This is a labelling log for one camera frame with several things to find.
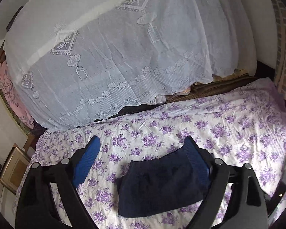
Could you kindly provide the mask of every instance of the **bedsheet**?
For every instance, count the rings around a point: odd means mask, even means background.
[[[117,214],[115,179],[125,175],[131,160],[162,157],[183,145],[191,135],[201,148],[227,164],[250,163],[262,189],[272,195],[286,160],[286,108],[270,79],[259,79],[229,93],[175,102],[154,110],[94,123],[65,132],[46,132],[40,137],[18,188],[14,211],[31,164],[56,164],[83,148],[93,136],[101,150],[85,182],[78,188],[88,213],[100,229],[185,228],[199,203],[144,218]],[[57,186],[52,192],[62,221],[70,225]],[[225,213],[231,195],[226,189],[214,224]],[[286,207],[286,193],[277,217]]]

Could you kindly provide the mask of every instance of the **brown fabric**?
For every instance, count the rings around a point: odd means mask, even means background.
[[[278,53],[274,83],[286,100],[286,7],[281,0],[271,0],[278,31]]]
[[[210,95],[219,95],[230,92],[235,88],[245,86],[255,80],[257,80],[256,77],[251,77],[248,74],[245,74],[232,80],[212,82],[209,84],[192,85],[191,92],[189,95],[175,97],[173,99],[166,100],[166,102],[180,102]]]

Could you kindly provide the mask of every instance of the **picture frame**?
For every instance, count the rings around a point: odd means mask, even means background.
[[[14,144],[0,171],[0,183],[16,194],[29,162],[25,152]]]

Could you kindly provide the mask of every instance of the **purple floral pattern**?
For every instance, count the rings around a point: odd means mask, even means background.
[[[248,162],[253,158],[253,152],[250,147],[241,146],[235,154],[240,163]]]
[[[227,156],[230,154],[232,150],[231,145],[224,145],[221,148],[219,148],[217,151],[222,155],[222,156]]]
[[[116,178],[127,174],[131,160],[160,158],[182,147],[184,138],[191,135],[198,146],[227,164],[241,166],[249,162],[263,190],[273,194],[286,159],[286,111],[278,105],[278,99],[281,98],[275,94],[273,83],[259,79],[222,95],[165,104],[152,111],[124,115],[65,132],[46,131],[37,142],[24,176],[33,162],[43,166],[56,164],[83,148],[93,135],[99,135],[101,150],[86,180],[78,188],[78,194],[97,226],[100,229],[182,229],[197,211],[199,203],[147,218],[123,218],[117,215]],[[23,182],[17,191],[16,202]],[[51,188],[61,220],[70,225],[57,185],[51,184]],[[229,187],[215,223],[224,216],[230,195]],[[285,207],[286,195],[277,216]]]
[[[217,123],[215,126],[211,128],[211,133],[213,134],[215,138],[222,138],[222,137],[229,136],[230,133],[226,128],[227,128],[226,126],[223,126],[220,123]]]
[[[162,223],[169,224],[174,226],[176,221],[178,220],[177,216],[174,216],[172,213],[168,212],[166,216],[162,215]]]

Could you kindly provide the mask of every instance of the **floral embroidery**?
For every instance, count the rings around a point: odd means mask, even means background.
[[[129,87],[132,87],[132,86],[136,86],[137,85],[137,82],[132,80],[128,83]]]
[[[119,83],[119,85],[117,86],[119,89],[122,89],[122,88],[124,88],[124,87],[126,87],[127,86],[127,82],[121,82],[121,83]]]
[[[129,10],[133,12],[142,11],[147,5],[149,0],[127,0],[121,5],[117,6],[116,9]]]
[[[176,67],[175,66],[169,66],[165,71],[167,74],[170,74],[170,73],[176,71]]]
[[[116,83],[112,82],[107,85],[108,89],[113,89],[116,87]]]
[[[71,55],[71,57],[69,58],[69,60],[67,62],[67,65],[71,66],[71,67],[75,66],[75,71],[76,71],[77,75],[79,76],[81,81],[83,81],[86,78],[88,78],[88,75],[85,72],[85,70],[83,69],[83,67],[78,65],[79,61],[80,61],[80,55],[79,54]]]
[[[102,96],[106,97],[110,95],[110,91],[109,90],[105,90],[103,93],[102,93]]]
[[[93,103],[95,103],[95,100],[94,100],[94,99],[89,99],[89,100],[87,101],[87,103],[88,103],[89,105],[92,105]]]
[[[142,72],[144,74],[148,73],[148,72],[151,72],[152,71],[152,68],[150,66],[145,66],[143,69],[142,69]]]
[[[70,55],[79,31],[76,30],[60,30],[56,35],[56,42],[51,50],[52,54]]]
[[[104,98],[103,98],[103,97],[98,97],[98,98],[96,99],[96,102],[97,102],[97,103],[100,103],[100,102],[102,102],[102,101],[104,101]]]
[[[139,81],[142,81],[145,79],[145,76],[144,75],[138,75],[136,76],[136,81],[139,82]]]
[[[21,85],[26,89],[33,89],[33,74],[31,72],[23,75]]]
[[[35,91],[35,92],[33,93],[33,98],[34,98],[34,99],[38,99],[38,97],[39,97],[39,92],[38,92],[38,91]]]
[[[159,75],[160,73],[163,73],[163,72],[164,72],[164,70],[163,70],[162,68],[160,68],[160,67],[157,67],[157,68],[154,70],[155,75]]]

